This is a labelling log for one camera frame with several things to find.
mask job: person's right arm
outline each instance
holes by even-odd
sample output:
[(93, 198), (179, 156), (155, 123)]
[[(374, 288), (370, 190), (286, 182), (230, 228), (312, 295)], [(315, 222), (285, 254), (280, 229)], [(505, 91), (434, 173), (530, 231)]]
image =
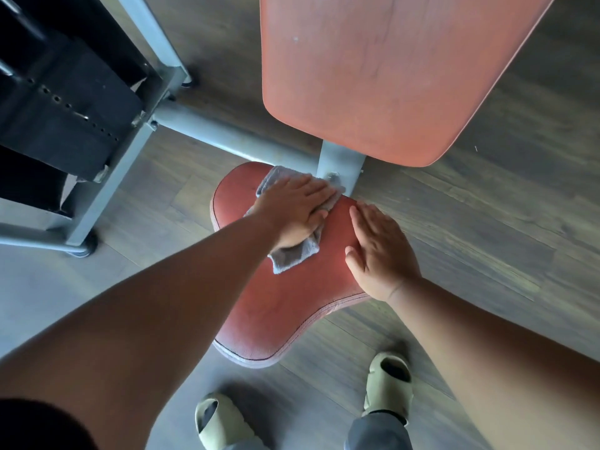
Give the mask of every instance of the person's right arm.
[(600, 448), (600, 363), (484, 311), (421, 276), (398, 224), (359, 203), (346, 263), (414, 334), (497, 450)]

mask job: black sleeve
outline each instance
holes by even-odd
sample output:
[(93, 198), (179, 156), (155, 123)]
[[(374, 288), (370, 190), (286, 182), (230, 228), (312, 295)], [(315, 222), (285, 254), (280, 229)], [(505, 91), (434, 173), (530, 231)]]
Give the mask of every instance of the black sleeve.
[(0, 448), (98, 450), (89, 432), (69, 414), (27, 400), (0, 400)]

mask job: cleaning cloth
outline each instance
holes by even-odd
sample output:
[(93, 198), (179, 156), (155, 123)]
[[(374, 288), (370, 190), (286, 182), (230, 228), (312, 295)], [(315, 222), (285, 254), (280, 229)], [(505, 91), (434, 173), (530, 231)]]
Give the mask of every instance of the cleaning cloth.
[[(283, 166), (274, 166), (269, 173), (267, 173), (266, 177), (259, 185), (258, 189), (256, 189), (256, 196), (260, 197), (260, 195), (269, 189), (272, 185), (275, 184), (280, 178), (285, 177), (296, 177), (301, 175), (300, 172), (296, 170), (289, 169)], [(324, 204), (317, 208), (317, 210), (326, 210), (330, 211), (335, 203), (340, 199), (342, 193), (346, 190), (343, 186), (340, 185), (340, 180), (338, 176), (331, 176), (327, 178), (329, 183), (333, 185), (337, 192), (326, 200)], [(319, 252), (319, 241), (321, 240), (321, 233), (323, 232), (323, 224), (311, 234), (306, 240), (304, 240), (299, 245), (296, 245), (291, 248), (281, 248), (274, 250), (271, 254), (269, 254), (269, 258), (273, 261), (273, 273), (278, 275), (281, 272), (284, 272), (294, 265), (298, 265), (306, 258), (312, 256), (313, 254), (317, 254)]]

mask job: seat cushion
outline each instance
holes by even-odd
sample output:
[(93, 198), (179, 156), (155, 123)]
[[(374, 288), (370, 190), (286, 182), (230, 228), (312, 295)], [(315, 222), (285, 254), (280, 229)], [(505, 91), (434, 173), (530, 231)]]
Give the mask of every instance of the seat cushion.
[[(244, 216), (271, 167), (247, 162), (221, 181), (211, 201), (215, 230)], [(279, 275), (263, 260), (214, 340), (221, 353), (248, 367), (272, 365), (314, 321), (368, 298), (345, 262), (346, 246), (358, 247), (349, 216), (354, 203), (342, 196), (330, 212), (319, 253)]]
[(552, 0), (260, 0), (263, 99), (404, 166), (450, 147)]

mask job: gray pants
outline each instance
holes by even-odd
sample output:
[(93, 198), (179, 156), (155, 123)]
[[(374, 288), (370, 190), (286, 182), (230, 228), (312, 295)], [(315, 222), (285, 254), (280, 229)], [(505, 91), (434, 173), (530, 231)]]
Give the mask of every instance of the gray pants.
[[(230, 445), (226, 450), (269, 450), (255, 437)], [(402, 423), (385, 412), (371, 413), (352, 422), (344, 450), (412, 450)]]

